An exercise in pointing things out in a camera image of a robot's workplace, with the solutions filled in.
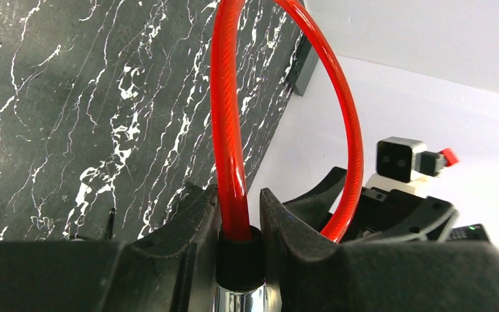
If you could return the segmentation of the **red cable lock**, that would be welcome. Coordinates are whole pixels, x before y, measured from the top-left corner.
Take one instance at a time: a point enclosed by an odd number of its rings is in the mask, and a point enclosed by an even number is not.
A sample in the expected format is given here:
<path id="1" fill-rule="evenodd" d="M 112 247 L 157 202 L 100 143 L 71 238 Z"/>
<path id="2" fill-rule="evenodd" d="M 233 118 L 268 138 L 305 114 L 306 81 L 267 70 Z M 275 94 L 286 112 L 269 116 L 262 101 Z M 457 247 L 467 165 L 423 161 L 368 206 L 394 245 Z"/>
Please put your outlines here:
<path id="1" fill-rule="evenodd" d="M 355 214 L 363 181 L 363 140 L 355 103 L 323 33 L 299 1 L 281 1 L 310 41 L 337 94 L 348 143 L 348 173 L 340 203 L 321 234 L 340 242 Z M 222 230 L 218 241 L 215 311 L 266 311 L 264 247 L 251 226 L 237 98 L 237 30 L 243 1 L 221 1 L 211 40 L 212 141 Z"/>

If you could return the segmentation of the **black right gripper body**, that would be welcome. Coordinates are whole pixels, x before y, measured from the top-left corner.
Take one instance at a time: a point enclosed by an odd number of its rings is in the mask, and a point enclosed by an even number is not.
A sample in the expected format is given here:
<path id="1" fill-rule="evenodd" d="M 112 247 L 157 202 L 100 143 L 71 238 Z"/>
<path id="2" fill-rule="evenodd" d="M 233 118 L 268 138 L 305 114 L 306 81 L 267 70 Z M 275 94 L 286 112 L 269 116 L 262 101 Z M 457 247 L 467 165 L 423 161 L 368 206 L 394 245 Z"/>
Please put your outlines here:
<path id="1" fill-rule="evenodd" d="M 482 224 L 454 227 L 459 211 L 448 201 L 400 190 L 364 188 L 344 242 L 483 241 Z"/>

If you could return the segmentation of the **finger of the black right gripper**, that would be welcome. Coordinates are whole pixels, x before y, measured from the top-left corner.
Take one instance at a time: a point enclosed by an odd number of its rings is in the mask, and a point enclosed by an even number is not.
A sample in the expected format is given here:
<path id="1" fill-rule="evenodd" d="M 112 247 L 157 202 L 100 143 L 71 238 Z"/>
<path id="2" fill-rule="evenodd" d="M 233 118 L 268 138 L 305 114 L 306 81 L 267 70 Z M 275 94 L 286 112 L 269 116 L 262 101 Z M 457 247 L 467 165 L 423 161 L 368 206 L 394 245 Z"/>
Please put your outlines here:
<path id="1" fill-rule="evenodd" d="M 322 231 L 332 216 L 330 208 L 344 188 L 346 172 L 346 169 L 332 167 L 319 184 L 305 194 L 284 202 L 283 205 L 308 226 Z"/>

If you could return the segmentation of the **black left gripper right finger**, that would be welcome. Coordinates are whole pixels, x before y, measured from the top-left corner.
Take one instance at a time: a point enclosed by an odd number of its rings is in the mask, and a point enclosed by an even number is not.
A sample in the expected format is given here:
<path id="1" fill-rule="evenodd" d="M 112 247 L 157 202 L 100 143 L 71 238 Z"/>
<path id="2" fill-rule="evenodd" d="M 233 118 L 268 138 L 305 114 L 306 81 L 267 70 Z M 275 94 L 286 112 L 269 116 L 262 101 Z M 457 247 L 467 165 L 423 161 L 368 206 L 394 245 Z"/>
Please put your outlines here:
<path id="1" fill-rule="evenodd" d="M 271 311 L 499 311 L 486 242 L 337 244 L 260 194 Z"/>

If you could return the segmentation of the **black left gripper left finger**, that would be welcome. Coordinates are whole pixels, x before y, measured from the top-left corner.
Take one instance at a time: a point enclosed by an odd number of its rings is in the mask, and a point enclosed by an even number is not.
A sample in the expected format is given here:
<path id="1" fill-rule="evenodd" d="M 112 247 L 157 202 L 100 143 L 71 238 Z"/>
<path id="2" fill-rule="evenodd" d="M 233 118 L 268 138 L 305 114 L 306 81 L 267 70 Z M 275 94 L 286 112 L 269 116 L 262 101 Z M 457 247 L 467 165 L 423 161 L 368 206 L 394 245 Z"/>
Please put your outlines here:
<path id="1" fill-rule="evenodd" d="M 0 242 L 0 311 L 211 311 L 215 186 L 134 242 Z"/>

